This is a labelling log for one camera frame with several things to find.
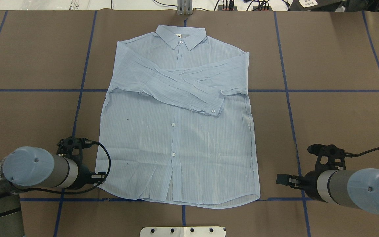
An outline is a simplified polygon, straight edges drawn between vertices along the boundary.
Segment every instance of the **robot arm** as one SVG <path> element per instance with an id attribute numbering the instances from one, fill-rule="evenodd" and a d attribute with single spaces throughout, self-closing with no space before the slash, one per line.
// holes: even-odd
<path id="1" fill-rule="evenodd" d="M 318 156 L 316 168 L 305 175 L 278 174 L 277 184 L 304 190 L 312 199 L 379 214 L 379 170 L 347 171 L 345 153 L 335 145 L 314 144 L 308 152 Z M 323 157 L 328 159 L 321 163 Z"/>
<path id="2" fill-rule="evenodd" d="M 59 141 L 57 155 L 41 148 L 26 146 L 17 148 L 0 161 L 0 237 L 24 236 L 19 193 L 33 190 L 62 193 L 36 187 L 75 190 L 87 183 L 96 184 L 81 192 L 63 192 L 79 194 L 103 183 L 110 171 L 110 162 L 107 172 L 97 174 L 89 171 L 82 163 L 82 150 L 93 144 L 100 145 L 105 150 L 98 142 L 69 137 Z"/>

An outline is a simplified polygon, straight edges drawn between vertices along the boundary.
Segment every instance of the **white floor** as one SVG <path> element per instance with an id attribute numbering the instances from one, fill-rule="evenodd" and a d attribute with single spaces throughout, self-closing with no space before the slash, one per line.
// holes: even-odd
<path id="1" fill-rule="evenodd" d="M 177 0 L 158 0 L 161 3 L 176 5 Z M 193 0 L 194 8 L 213 10 L 216 0 Z M 287 11 L 282 0 L 269 0 L 273 11 Z M 249 3 L 235 0 L 238 10 L 245 11 Z M 99 10 L 110 8 L 110 0 L 0 0 L 0 10 Z M 176 9 L 176 7 L 162 6 L 153 0 L 113 0 L 113 9 L 116 10 L 162 10 Z"/>

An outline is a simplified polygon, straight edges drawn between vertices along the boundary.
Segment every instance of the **shirt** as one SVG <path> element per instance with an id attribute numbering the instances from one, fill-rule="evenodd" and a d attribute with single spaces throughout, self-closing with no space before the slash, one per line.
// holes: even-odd
<path id="1" fill-rule="evenodd" d="M 117 43 L 99 187 L 121 198 L 228 208 L 260 197 L 249 53 L 206 30 L 159 25 Z M 107 157 L 99 149 L 96 169 Z"/>

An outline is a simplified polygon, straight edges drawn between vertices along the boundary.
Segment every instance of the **white bracket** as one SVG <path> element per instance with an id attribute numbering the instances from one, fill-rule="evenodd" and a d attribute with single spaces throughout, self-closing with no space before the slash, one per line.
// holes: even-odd
<path id="1" fill-rule="evenodd" d="M 192 14 L 192 0 L 178 0 L 178 15 Z"/>
<path id="2" fill-rule="evenodd" d="M 226 237 L 226 228 L 220 226 L 145 227 L 140 237 Z"/>

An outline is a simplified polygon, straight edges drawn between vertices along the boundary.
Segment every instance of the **shirt sleeve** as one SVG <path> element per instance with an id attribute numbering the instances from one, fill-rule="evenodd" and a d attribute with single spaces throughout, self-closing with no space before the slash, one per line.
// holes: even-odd
<path id="1" fill-rule="evenodd" d="M 160 69 L 121 42 L 108 93 L 114 89 L 146 93 L 163 103 L 211 116 L 218 116 L 224 106 L 222 90 Z"/>

